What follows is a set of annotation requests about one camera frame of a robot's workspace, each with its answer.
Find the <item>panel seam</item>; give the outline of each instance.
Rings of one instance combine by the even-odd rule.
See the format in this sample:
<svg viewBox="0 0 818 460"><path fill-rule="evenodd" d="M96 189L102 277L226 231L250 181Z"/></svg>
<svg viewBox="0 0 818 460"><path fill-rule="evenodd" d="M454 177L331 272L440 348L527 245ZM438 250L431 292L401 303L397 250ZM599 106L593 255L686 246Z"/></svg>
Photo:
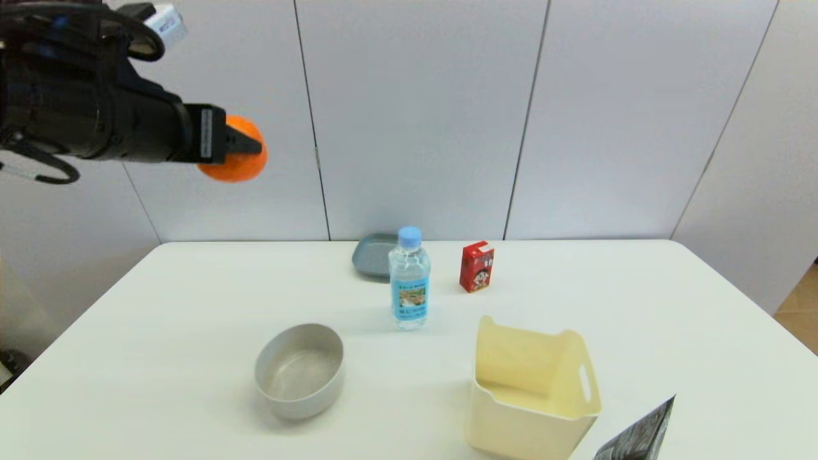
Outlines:
<svg viewBox="0 0 818 460"><path fill-rule="evenodd" d="M304 58L304 44L301 39L301 23L299 21L298 1L293 0L295 13L295 29L299 34L299 51L301 51L301 66L304 72L304 87L307 89L307 106L309 107L309 123L312 128L312 144L315 147L315 165L318 169L318 183L321 185L321 200L324 203L324 222L326 223L326 239L332 241L330 234L330 214L326 209L326 193L324 193L324 175L321 173L321 157L318 154L318 136L315 134L315 117L312 115L312 98L309 93L309 79L307 78L307 60Z"/></svg>
<svg viewBox="0 0 818 460"><path fill-rule="evenodd" d="M153 219L151 219L151 215L148 214L148 209L145 207L145 201L142 200L142 195L139 194L137 190L137 186L133 183L133 178L131 177L131 172L128 171L128 168L125 165L121 165L122 169L125 171L125 175L128 176L128 181L131 183L131 188L133 189L133 193L136 194L137 200L139 200L139 205L142 207L142 212L145 213L145 217L148 219L148 223L151 225L151 229L154 231L154 235L156 236L156 240L159 244L164 244L166 241L163 241L162 238L159 236L159 232L156 231L156 226L153 223Z"/></svg>
<svg viewBox="0 0 818 460"><path fill-rule="evenodd" d="M537 61L534 63L534 76L531 80L531 92L528 94L528 107L525 111L525 122L523 123L523 136L519 141L519 152L517 153L517 166L514 171L514 181L511 184L511 197L509 198L509 209L506 214L506 227L503 228L503 240L508 237L509 224L511 222L511 209L514 206L514 195L517 191L517 179L519 177L519 165L523 159L523 148L525 147L525 135L528 132L528 120L531 117L531 107L534 101L534 90L537 86L537 75L540 72L540 59L542 58L542 48L546 41L546 27L548 26L548 17L551 15L551 1L546 4L546 15L542 18L542 31L540 33L540 47L537 49Z"/></svg>
<svg viewBox="0 0 818 460"><path fill-rule="evenodd" d="M721 128L721 132L716 139L716 145L713 146L713 150L710 152L710 156L708 157L707 163L704 164L704 169L702 169L702 173L699 175L699 180L696 181L696 185L693 187L693 191L690 193L690 197L687 199L687 203L685 203L685 207L681 210L681 214L679 215L679 220L676 221L676 226L673 227L673 231L670 233L670 239L673 240L676 237L676 232L679 230L679 226L681 225L681 221L684 220L685 214L687 214L687 210L690 208L690 203L693 202L693 197L696 195L696 192L699 190L699 186L702 184L702 180L704 179L704 175L708 172L708 168L710 167L710 163L713 160L713 157L716 155L716 150L718 150L719 144L721 144L721 138L724 136L725 131L727 131L727 127L730 126L730 121L733 119L733 114L735 113L735 108L739 105L739 101L741 100L741 95L744 94L744 88L747 86L747 82L750 80L750 75L753 74L753 68L756 66L756 61L758 60L758 55L761 54L762 48L764 48L764 42L766 41L767 33L770 32L770 27L772 26L772 21L775 19L775 12L778 11L778 5L780 0L775 2L775 7L773 7L772 14L770 15L770 20L767 22L767 27L764 29L764 34L762 35L762 41L758 44L758 49L756 50L756 55L753 56L753 62L750 63L750 69L747 72L747 75L744 77L744 81L741 84L741 89L739 90L738 96L736 96L735 101L733 102L733 107L730 109L730 114L727 116L727 121L724 123L724 126Z"/></svg>

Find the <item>blue bottle cap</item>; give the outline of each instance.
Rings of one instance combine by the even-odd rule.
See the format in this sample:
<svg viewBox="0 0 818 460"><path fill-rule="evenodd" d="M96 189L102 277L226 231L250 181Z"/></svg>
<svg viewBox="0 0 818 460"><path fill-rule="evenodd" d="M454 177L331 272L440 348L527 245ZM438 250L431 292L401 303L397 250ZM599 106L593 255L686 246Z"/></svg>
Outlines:
<svg viewBox="0 0 818 460"><path fill-rule="evenodd" d="M422 233L418 227L403 227L398 231L398 244L407 249L420 246Z"/></svg>

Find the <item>cream plastic basket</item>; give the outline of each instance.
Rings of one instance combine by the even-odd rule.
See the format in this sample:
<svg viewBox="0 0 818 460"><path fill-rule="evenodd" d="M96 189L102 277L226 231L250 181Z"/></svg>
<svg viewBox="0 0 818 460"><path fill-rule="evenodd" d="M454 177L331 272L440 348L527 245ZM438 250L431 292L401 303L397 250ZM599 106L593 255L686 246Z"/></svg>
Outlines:
<svg viewBox="0 0 818 460"><path fill-rule="evenodd" d="M585 341L480 319L466 439L510 458L565 460L602 409Z"/></svg>

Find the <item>red juice box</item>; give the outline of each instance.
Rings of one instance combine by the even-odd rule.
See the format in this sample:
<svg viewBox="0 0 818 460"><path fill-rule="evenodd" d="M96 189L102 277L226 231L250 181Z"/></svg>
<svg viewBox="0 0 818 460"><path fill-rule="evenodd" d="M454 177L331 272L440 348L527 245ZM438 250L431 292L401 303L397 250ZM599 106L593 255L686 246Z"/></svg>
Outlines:
<svg viewBox="0 0 818 460"><path fill-rule="evenodd" d="M485 241L463 248L461 286L474 292L488 286L492 279L494 248Z"/></svg>

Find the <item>black cable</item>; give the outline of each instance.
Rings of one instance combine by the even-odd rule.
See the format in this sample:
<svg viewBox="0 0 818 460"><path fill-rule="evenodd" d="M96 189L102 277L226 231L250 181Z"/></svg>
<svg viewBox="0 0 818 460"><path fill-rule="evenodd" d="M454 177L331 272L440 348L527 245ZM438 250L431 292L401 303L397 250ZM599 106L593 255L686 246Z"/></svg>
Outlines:
<svg viewBox="0 0 818 460"><path fill-rule="evenodd" d="M88 14L97 20L109 20L122 25L134 38L147 40L151 50L139 51L133 47L128 49L128 55L140 61L158 61L164 56L164 42L150 27L140 20L125 16L111 10L105 4L61 3L61 2L30 2L14 6L3 6L0 9L0 22L15 20L30 16L64 16Z"/></svg>
<svg viewBox="0 0 818 460"><path fill-rule="evenodd" d="M41 165L52 167L65 174L64 178L56 178L53 176L38 174L32 177L32 179L37 182L50 183L52 185L67 185L70 183L75 183L79 180L79 171L70 163L50 153L42 151L26 141L15 142L9 147L9 150L13 151L19 156L24 156L25 158L36 161ZM2 170L4 166L5 165L0 162L0 170Z"/></svg>

